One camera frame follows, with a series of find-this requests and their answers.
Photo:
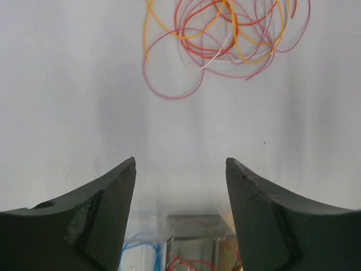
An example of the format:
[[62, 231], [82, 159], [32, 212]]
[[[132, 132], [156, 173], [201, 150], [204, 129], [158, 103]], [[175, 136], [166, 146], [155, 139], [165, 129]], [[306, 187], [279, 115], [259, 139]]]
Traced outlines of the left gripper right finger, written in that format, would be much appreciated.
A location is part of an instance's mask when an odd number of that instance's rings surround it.
[[226, 181], [244, 270], [360, 269], [360, 211], [300, 196], [233, 158]]

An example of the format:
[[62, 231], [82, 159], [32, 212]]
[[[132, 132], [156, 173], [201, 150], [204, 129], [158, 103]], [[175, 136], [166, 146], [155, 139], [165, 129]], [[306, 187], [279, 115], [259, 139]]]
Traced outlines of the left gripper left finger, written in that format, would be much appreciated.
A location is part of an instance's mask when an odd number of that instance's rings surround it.
[[136, 179], [129, 158], [33, 208], [1, 213], [2, 270], [117, 270]]

